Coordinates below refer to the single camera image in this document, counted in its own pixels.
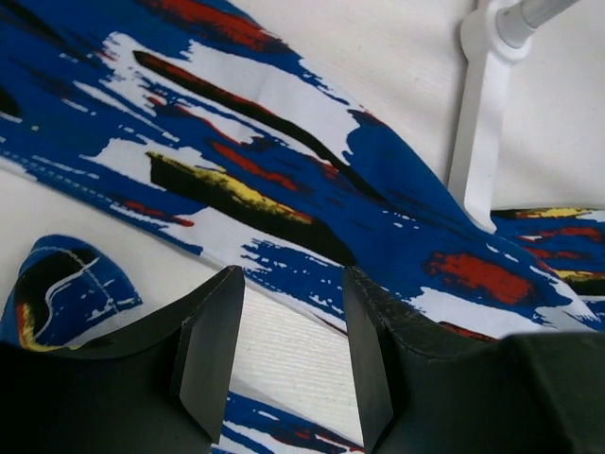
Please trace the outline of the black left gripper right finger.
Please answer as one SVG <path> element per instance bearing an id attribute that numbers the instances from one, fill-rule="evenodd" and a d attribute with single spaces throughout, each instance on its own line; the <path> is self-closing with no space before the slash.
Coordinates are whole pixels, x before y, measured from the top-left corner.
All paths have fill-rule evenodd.
<path id="1" fill-rule="evenodd" d="M 464 337 L 343 274 L 354 389 L 369 453 L 600 453 L 604 337 Z"/>

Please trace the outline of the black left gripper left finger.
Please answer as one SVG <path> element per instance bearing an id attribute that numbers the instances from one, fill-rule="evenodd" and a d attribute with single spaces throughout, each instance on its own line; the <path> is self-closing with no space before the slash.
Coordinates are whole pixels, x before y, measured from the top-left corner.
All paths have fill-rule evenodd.
<path id="1" fill-rule="evenodd" d="M 230 266 L 76 350 L 1 346 L 5 453 L 208 453 L 220 438 L 245 291 Z"/>

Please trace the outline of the blue patterned trousers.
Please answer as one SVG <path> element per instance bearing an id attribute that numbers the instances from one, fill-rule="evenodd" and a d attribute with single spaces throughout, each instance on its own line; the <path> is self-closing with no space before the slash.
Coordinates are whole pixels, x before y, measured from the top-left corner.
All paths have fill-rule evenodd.
<path id="1" fill-rule="evenodd" d="M 604 214 L 495 212 L 476 227 L 392 129 L 227 1 L 5 1 L 1 165 L 189 253 L 343 334 L 343 274 L 464 337 L 604 337 Z M 150 311 L 85 241 L 40 238 L 3 343 L 76 350 Z M 228 390 L 208 453 L 369 453 Z"/>

